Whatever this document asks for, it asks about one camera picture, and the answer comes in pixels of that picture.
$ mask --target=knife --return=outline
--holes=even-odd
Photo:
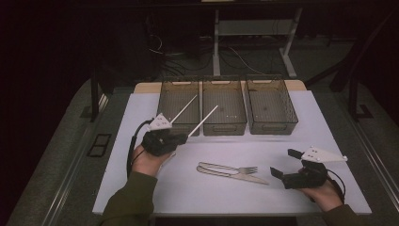
[[[243,181],[249,181],[249,182],[259,183],[259,184],[263,184],[263,185],[269,185],[268,182],[266,182],[265,180],[262,180],[261,178],[243,174],[240,172],[231,174],[231,173],[219,172],[219,171],[215,171],[215,170],[211,170],[211,169],[206,169],[202,166],[197,166],[197,171],[216,175],[216,176],[230,177],[230,178],[237,179],[237,180],[243,180]]]

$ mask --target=white tabletop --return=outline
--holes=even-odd
[[[176,156],[158,173],[154,191],[155,216],[300,216],[319,213],[319,208],[302,193],[284,189],[271,176],[270,167],[295,173],[298,159],[287,149],[305,152],[310,146],[341,154],[327,123],[310,91],[290,91],[299,123],[290,136],[251,135],[247,126],[243,136],[190,137],[179,146]],[[126,157],[131,137],[140,123],[155,117],[159,93],[132,94],[126,107],[112,154],[93,207],[101,214],[108,199],[126,183]],[[137,138],[138,145],[145,133]],[[269,186],[197,172],[199,162],[231,167],[258,167],[253,174]],[[355,178],[345,162],[326,163],[343,179],[345,202],[358,214],[370,214]]]

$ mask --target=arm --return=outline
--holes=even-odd
[[[138,156],[126,185],[109,199],[101,225],[147,225],[153,211],[152,194],[156,173],[170,157],[170,153],[154,156],[139,145],[134,153]]]
[[[367,224],[356,215],[349,205],[343,204],[336,188],[330,181],[316,188],[299,189],[312,198],[323,213],[323,220],[328,226],[366,226]]]

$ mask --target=fork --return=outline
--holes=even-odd
[[[216,164],[211,164],[211,163],[204,163],[200,162],[199,166],[204,167],[204,168],[215,168],[215,169],[224,169],[224,170],[236,170],[240,173],[243,174],[251,174],[254,172],[258,171],[257,167],[246,167],[246,168],[232,168],[232,167],[226,167],[226,166],[220,166]]]

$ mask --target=plastic bin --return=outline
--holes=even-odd
[[[200,123],[200,82],[197,76],[165,76],[163,78],[157,115],[162,113],[172,121],[197,95],[197,98],[172,123],[171,134],[190,134]],[[198,136],[200,130],[192,136]]]
[[[203,76],[202,117],[216,105],[216,111],[203,124],[203,134],[242,136],[247,126],[247,114],[238,75]]]
[[[247,75],[246,99],[252,135],[291,135],[298,118],[281,75]]]

